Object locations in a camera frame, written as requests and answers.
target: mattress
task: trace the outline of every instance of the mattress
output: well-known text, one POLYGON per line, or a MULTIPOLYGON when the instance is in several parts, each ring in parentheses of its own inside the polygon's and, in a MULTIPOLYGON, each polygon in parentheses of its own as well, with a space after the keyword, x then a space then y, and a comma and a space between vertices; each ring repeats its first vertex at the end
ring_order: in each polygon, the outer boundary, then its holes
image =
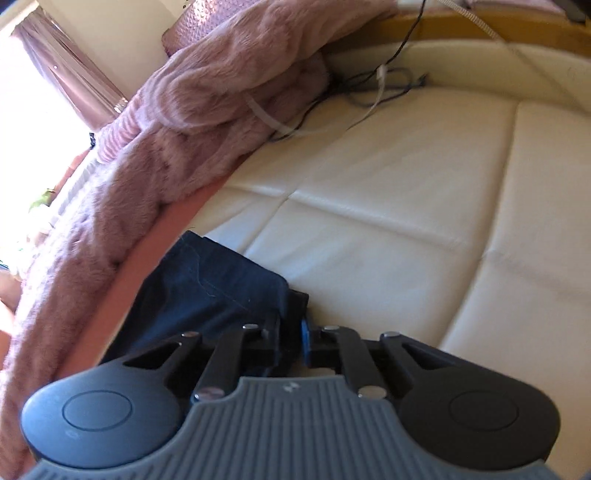
MULTIPOLYGON (((368 93, 366 99, 372 99, 368 93)), ((310 294, 317 323, 387 330, 545 391, 549 464, 591 469, 591 118, 445 88, 361 124, 345 98, 267 144, 189 228, 310 294)))

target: shiny textured pillow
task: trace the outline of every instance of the shiny textured pillow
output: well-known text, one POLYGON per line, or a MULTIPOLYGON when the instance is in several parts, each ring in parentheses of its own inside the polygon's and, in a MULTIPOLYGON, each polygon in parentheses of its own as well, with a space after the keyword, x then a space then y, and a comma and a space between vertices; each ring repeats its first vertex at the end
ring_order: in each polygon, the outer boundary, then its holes
POLYGON ((162 35, 168 56, 198 42, 228 18, 257 3, 258 0, 195 0, 162 35))

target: pink curtain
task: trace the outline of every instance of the pink curtain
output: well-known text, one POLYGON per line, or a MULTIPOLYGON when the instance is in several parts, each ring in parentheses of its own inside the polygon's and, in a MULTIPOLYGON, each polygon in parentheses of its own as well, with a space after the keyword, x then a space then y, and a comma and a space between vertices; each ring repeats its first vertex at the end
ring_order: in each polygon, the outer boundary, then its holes
POLYGON ((12 35, 22 41, 39 73, 92 131, 112 122, 127 104, 121 91, 41 7, 17 25, 12 35))

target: plush blanket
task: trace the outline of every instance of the plush blanket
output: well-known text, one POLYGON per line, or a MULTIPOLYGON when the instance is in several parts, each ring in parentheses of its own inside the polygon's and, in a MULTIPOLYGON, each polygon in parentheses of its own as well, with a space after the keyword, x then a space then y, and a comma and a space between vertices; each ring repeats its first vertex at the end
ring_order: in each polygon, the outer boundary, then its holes
POLYGON ((129 250, 162 206, 232 171, 327 85, 318 49, 392 12, 393 0, 262 0, 155 72, 102 132, 110 163, 67 209, 28 273, 2 371, 0 475, 18 476, 19 414, 50 382, 129 250))

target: white logo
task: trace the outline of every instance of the white logo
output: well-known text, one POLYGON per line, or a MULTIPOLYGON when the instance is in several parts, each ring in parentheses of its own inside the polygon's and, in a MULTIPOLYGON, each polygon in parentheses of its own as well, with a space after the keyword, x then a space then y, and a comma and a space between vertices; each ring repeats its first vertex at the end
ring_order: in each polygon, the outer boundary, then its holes
POLYGON ((296 382, 289 382, 288 384, 283 385, 283 390, 285 390, 288 393, 293 393, 299 388, 301 388, 300 384, 296 382))

